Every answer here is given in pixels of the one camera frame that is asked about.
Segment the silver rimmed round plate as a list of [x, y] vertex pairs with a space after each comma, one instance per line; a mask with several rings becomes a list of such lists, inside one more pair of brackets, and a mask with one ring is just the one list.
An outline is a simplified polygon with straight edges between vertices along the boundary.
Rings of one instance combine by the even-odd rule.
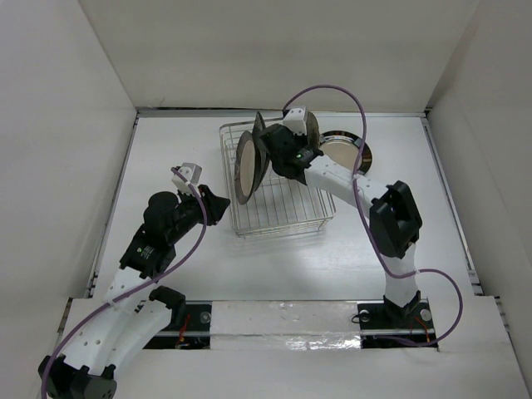
[[234, 162], [234, 192], [239, 204], [249, 202], [263, 178], [264, 158], [250, 131], [239, 137]]

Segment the cream bird pattern plate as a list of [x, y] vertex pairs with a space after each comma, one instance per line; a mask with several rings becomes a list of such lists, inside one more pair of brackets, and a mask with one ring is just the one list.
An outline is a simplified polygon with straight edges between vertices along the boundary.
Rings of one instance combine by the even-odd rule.
[[262, 140], [262, 136], [264, 135], [264, 130], [266, 129], [266, 125], [264, 122], [264, 118], [262, 114], [257, 111], [254, 119], [254, 127], [252, 129], [252, 137], [254, 140], [254, 144], [257, 147], [259, 151], [265, 152], [265, 146], [264, 142]]

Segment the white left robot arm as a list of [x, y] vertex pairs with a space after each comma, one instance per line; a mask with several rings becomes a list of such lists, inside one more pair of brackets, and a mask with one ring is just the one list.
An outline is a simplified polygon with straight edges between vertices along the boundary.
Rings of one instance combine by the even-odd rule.
[[185, 296], [161, 285], [178, 267], [175, 245], [195, 226], [216, 225], [227, 198], [207, 185], [152, 195], [143, 223], [120, 260], [104, 303], [86, 316], [38, 368], [43, 398], [112, 398], [141, 349], [185, 321]]

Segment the black rimmed beige plate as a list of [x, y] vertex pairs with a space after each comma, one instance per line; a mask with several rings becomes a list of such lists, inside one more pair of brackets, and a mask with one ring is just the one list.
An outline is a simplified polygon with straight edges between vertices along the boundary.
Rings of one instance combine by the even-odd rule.
[[[352, 170], [360, 152], [362, 138], [348, 131], [327, 131], [320, 135], [319, 149], [336, 163]], [[368, 144], [362, 149], [358, 173], [365, 175], [372, 166], [372, 151]]]

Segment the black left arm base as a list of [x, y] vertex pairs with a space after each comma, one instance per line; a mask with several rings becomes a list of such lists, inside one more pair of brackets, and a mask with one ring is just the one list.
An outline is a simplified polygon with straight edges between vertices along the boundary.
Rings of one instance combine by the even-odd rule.
[[210, 348], [212, 303], [189, 301], [186, 296], [167, 287], [154, 289], [150, 301], [162, 302], [171, 311], [170, 323], [145, 346], [150, 350], [204, 350]]

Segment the black square floral plate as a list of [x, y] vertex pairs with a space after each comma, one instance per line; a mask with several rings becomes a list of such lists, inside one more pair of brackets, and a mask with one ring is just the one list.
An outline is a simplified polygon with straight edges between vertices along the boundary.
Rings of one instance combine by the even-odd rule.
[[255, 182], [254, 189], [257, 190], [267, 176], [270, 167], [270, 157], [264, 148], [258, 148], [257, 156], [259, 158], [258, 178]]

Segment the wire dish rack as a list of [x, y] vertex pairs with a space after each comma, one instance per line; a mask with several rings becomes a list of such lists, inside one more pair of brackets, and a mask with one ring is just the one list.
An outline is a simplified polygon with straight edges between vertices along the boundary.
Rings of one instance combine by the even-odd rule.
[[252, 121], [228, 123], [219, 128], [225, 186], [231, 200], [229, 220], [234, 233], [248, 238], [322, 229], [336, 214], [333, 197], [323, 190], [280, 177], [271, 168], [249, 202], [238, 203], [234, 192], [235, 155], [239, 137], [252, 128]]

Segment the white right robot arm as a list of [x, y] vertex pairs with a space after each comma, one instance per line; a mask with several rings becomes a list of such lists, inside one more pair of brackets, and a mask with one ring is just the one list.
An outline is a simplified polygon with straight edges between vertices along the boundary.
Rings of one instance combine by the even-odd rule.
[[252, 136], [276, 174], [326, 191], [357, 209], [385, 271], [384, 317], [394, 327], [411, 321], [421, 300], [415, 252], [422, 220], [410, 187], [400, 180], [384, 185], [353, 174], [305, 136], [280, 124], [255, 128]]

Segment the grey snowflake deer plate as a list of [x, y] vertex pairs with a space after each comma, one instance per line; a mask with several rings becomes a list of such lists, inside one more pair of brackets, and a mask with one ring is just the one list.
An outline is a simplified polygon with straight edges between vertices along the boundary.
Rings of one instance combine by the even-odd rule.
[[307, 112], [306, 129], [308, 144], [312, 148], [318, 149], [320, 146], [319, 124], [316, 116], [311, 111]]

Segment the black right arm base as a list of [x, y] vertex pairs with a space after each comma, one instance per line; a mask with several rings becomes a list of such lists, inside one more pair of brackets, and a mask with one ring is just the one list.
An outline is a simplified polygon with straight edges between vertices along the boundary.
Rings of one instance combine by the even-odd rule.
[[363, 349], [408, 347], [391, 337], [437, 347], [436, 329], [426, 298], [420, 298], [406, 316], [395, 313], [392, 306], [385, 304], [385, 299], [361, 301], [351, 316], [351, 323], [359, 327]]

